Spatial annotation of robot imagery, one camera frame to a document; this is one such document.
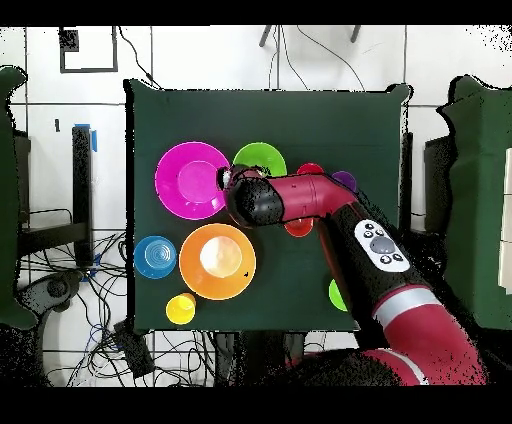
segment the plastic bowl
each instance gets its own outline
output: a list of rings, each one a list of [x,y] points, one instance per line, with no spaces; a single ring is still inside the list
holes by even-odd
[[[208,224],[187,237],[181,247],[179,267],[194,293],[210,300],[226,300],[249,285],[256,271],[256,255],[239,229]]]
[[[267,143],[251,143],[242,147],[233,159],[233,165],[259,166],[265,176],[282,177],[287,174],[283,156]]]
[[[331,284],[329,284],[329,299],[331,300],[331,303],[340,311],[347,312],[347,307],[345,306],[345,302],[341,297],[338,285],[336,284],[335,280],[332,280]]]
[[[217,170],[222,167],[229,167],[229,162],[215,147],[200,141],[178,144],[158,162],[157,195],[180,218],[209,218],[225,205],[217,186]]]

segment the pink bowl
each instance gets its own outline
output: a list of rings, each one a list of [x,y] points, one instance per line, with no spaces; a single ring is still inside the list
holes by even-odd
[[[224,166],[229,167],[228,160],[209,144],[178,144],[158,162],[156,193],[162,204],[180,218],[209,218],[225,205],[217,186],[217,170]]]

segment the floor tile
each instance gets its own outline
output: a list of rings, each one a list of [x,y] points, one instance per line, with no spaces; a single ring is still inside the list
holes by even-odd
[[[501,239],[512,243],[512,194],[505,194],[503,197]]]
[[[210,339],[205,335],[206,338],[206,349],[208,351],[214,351],[214,347],[210,342]],[[196,333],[196,340],[199,343],[200,349],[202,349],[203,341],[201,335]],[[188,352],[189,349],[196,348],[194,343],[194,334],[192,331],[155,331],[155,351],[156,352],[167,352],[167,351],[180,351]]]
[[[23,27],[0,28],[0,67],[4,65],[25,69],[25,29]],[[11,102],[25,102],[25,84],[12,93]]]
[[[73,373],[73,368],[83,358],[83,353],[43,352],[44,372],[54,387],[65,387]]]
[[[95,231],[95,240],[101,240],[105,236],[110,236],[112,233],[103,233]],[[96,253],[103,252],[105,243],[99,244],[95,249]],[[48,250],[48,257],[53,262],[53,258],[65,258],[66,255],[62,254],[55,249]],[[74,268],[73,262],[56,262],[61,266],[69,266]],[[107,267],[107,271],[119,275],[122,271],[109,269],[113,266],[124,266],[123,260],[119,256],[117,245],[112,246],[107,253],[104,254],[101,263]],[[36,266],[40,268],[46,268],[42,265],[32,265],[33,269]],[[46,275],[47,272],[32,271],[32,280],[40,278]],[[111,310],[111,319],[109,328],[112,331],[113,325],[126,318],[126,278],[116,278],[108,275],[105,272],[98,272],[94,275],[91,283],[81,282],[78,294],[82,297],[83,301],[87,305],[87,316],[89,321],[93,325],[98,325],[101,322],[105,323],[105,316],[107,312],[104,312],[104,304],[98,299],[98,295],[106,299]],[[86,319],[86,308],[78,296],[73,297],[71,300],[71,306],[68,310],[62,313],[52,312],[48,317],[46,324],[46,330],[43,337],[43,348],[45,350],[85,350],[92,348],[101,332],[91,331],[91,326]],[[147,335],[146,340],[148,347],[152,349],[152,336]]]
[[[190,356],[185,353],[155,353],[155,366],[158,369],[155,371],[155,387],[167,387],[172,384],[181,382],[183,385],[186,384],[198,384],[211,387],[213,386],[214,378],[210,371],[206,370],[204,361],[206,360],[202,355],[203,360],[199,358],[197,354],[191,354]],[[215,356],[209,355],[207,360],[208,366],[211,371],[215,372]]]
[[[94,228],[126,227],[126,145],[124,106],[28,108],[31,210],[73,207],[72,127],[90,124],[97,134],[91,152]],[[55,128],[59,120],[59,132]]]
[[[154,77],[165,88],[269,88],[270,63],[276,47],[274,28],[265,46],[259,47],[264,27],[154,27]],[[340,59],[307,39],[296,26],[283,28],[288,58],[309,88],[361,90],[350,68]],[[385,90],[403,81],[404,26],[363,26],[354,44],[350,42],[351,25],[304,25],[301,29],[347,60],[367,90]],[[281,40],[280,88],[304,90],[288,64]],[[277,87],[276,69],[275,58],[272,88]]]
[[[110,354],[109,357],[119,374],[123,374],[125,370],[128,370],[126,361],[122,359],[123,354]],[[95,358],[95,363],[98,366],[98,376],[95,376],[91,374],[85,366],[82,368],[77,367],[84,358],[87,360],[87,355],[77,352],[44,352],[44,370],[46,373],[49,373],[48,378],[52,385],[55,387],[65,387],[69,382],[69,387],[121,387],[121,383],[114,375],[115,370],[107,359],[101,357]],[[75,378],[71,380],[70,377],[73,374],[73,369],[60,369],[74,367],[77,367],[78,372],[75,373]],[[153,373],[139,377],[135,382],[131,372],[120,375],[120,378],[126,387],[134,387],[135,385],[137,387],[153,387]]]
[[[505,163],[505,194],[512,194],[512,148],[507,149]]]
[[[14,119],[14,128],[18,131],[26,131],[25,105],[9,105],[9,110]]]
[[[66,53],[70,66],[101,66],[112,52],[111,40],[105,32],[110,27],[77,27],[78,52]],[[137,50],[139,63],[151,72],[151,37],[149,27],[122,27],[123,35]],[[58,28],[28,28],[28,100],[30,103],[124,103],[124,78],[146,79],[135,61],[130,45],[117,34],[118,72],[60,72]]]
[[[510,40],[506,26],[408,25],[406,81],[414,87],[411,104],[445,104],[450,82],[465,74],[509,87]]]
[[[413,133],[411,212],[425,213],[425,143],[449,134],[448,125],[435,108],[409,108],[408,131]],[[412,217],[414,229],[422,225],[421,219]]]
[[[500,243],[498,284],[506,289],[507,294],[512,294],[512,243]]]
[[[358,347],[353,333],[339,331],[310,331],[304,342],[304,352],[321,352],[323,350],[347,349]]]

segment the table surface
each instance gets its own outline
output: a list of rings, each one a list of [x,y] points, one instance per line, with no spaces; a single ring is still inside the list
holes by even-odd
[[[179,250],[196,228],[236,225],[223,210],[188,221],[160,203],[154,173],[162,155],[186,141],[209,143],[232,161],[245,144],[264,141],[284,156],[288,173],[305,162],[326,172],[345,170],[390,222],[397,222],[401,106],[405,84],[388,92],[157,91],[130,81],[134,123],[135,245],[149,235],[168,238]],[[131,104],[127,101],[127,111]],[[170,298],[191,292],[178,266],[159,280],[135,270],[138,329],[351,331],[348,313],[329,301],[331,275],[316,231],[290,236],[282,226],[242,230],[252,242],[256,274],[240,295],[225,301],[196,297],[195,318],[176,326],[166,317]]]

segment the gray circular button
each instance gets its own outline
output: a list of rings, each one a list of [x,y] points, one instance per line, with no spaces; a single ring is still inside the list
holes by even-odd
[[[375,237],[370,243],[370,249],[375,253],[393,253],[395,251],[395,243],[387,237]]]

